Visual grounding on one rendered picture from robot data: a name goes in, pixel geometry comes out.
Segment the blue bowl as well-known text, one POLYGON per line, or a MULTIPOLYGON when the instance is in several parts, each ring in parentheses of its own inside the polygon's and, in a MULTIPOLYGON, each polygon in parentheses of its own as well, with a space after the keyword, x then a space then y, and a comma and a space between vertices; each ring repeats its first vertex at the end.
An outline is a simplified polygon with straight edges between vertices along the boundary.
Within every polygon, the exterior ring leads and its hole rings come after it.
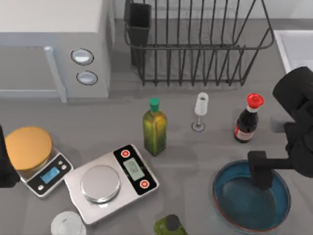
POLYGON ((217 213, 232 228, 246 235, 271 235, 286 220, 291 208, 290 190, 277 172, 272 186, 260 190, 252 181, 247 160, 227 163, 212 183, 217 213))

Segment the dark bottle with red cap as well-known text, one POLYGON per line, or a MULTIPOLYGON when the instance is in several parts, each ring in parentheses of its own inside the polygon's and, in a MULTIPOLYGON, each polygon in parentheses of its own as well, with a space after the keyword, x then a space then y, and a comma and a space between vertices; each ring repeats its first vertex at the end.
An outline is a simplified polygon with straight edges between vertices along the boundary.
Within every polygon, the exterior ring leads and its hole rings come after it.
POLYGON ((258 125, 258 109, 264 104, 264 98, 260 94, 249 94, 246 97, 247 106, 240 113, 235 129, 234 138, 240 143, 249 142, 258 125))

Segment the clear stemmed glass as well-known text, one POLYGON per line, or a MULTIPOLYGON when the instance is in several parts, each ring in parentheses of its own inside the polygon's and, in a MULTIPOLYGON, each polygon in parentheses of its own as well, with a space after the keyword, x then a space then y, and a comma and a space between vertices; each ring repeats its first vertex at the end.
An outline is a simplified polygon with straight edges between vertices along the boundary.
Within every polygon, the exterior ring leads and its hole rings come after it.
POLYGON ((209 96, 205 92, 201 92, 197 96, 194 112, 198 119, 192 123, 192 129, 195 132, 202 132, 205 129, 205 124, 201 118, 207 114, 209 96))

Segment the green bottle with black cap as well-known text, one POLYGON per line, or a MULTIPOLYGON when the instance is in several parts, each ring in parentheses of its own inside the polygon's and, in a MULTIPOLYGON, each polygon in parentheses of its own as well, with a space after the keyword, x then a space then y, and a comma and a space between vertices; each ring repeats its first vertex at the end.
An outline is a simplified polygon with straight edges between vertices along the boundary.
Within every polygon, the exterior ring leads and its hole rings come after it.
POLYGON ((154 224, 154 235, 188 235, 175 214, 167 215, 154 224))

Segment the large silver kitchen scale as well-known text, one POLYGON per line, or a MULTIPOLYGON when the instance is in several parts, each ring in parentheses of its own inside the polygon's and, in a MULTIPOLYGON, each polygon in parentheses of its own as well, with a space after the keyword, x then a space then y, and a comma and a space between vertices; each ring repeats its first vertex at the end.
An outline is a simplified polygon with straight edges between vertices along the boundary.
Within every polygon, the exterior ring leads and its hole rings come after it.
POLYGON ((86 225, 97 223, 159 187, 157 178, 133 144, 70 171, 64 181, 86 225))

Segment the black cutlery holder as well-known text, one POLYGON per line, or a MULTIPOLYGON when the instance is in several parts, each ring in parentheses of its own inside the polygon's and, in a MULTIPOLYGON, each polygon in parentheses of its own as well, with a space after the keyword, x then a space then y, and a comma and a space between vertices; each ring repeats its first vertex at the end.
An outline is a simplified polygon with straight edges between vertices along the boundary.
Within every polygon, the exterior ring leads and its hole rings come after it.
POLYGON ((140 68, 145 55, 145 47, 148 43, 151 28, 152 6, 146 3, 136 3, 133 0, 125 0, 124 21, 129 37, 131 51, 131 63, 140 68))

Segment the round microwave knob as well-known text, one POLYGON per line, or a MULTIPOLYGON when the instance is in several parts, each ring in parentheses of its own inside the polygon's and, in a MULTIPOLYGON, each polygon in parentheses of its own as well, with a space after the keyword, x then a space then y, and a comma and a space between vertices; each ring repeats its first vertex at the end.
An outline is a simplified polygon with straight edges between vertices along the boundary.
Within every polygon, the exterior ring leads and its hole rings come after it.
POLYGON ((89 65, 94 61, 94 55, 92 52, 85 48, 73 50, 70 56, 73 62, 81 66, 89 65))
POLYGON ((98 81, 98 76, 89 70, 79 72, 76 74, 76 80, 85 86, 92 86, 97 83, 98 81))

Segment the pale microwave oven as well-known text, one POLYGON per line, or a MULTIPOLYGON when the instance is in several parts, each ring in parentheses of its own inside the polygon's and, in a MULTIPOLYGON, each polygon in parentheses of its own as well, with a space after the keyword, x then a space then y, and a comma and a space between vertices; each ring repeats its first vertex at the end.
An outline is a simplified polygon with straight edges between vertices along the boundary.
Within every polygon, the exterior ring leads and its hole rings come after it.
POLYGON ((112 0, 0 0, 0 46, 52 47, 67 100, 109 96, 114 37, 112 0), (91 64, 73 62, 80 48, 92 52, 91 64), (83 71, 94 72, 97 83, 80 84, 83 71))

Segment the small scale with yellow plate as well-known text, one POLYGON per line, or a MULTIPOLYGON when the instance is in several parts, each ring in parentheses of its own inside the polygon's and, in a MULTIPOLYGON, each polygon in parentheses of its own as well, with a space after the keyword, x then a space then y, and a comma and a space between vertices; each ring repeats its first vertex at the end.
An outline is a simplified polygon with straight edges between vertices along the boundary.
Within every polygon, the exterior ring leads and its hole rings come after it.
POLYGON ((21 182, 38 198, 47 197, 74 169, 54 147, 51 135, 41 127, 18 128, 0 143, 21 182))

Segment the grey microwave door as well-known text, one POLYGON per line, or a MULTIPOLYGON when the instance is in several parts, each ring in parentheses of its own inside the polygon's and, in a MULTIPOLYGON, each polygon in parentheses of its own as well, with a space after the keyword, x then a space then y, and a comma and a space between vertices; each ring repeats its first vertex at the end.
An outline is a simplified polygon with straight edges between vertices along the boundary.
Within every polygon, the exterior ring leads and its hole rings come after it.
POLYGON ((44 47, 0 46, 0 98, 60 98, 44 47))

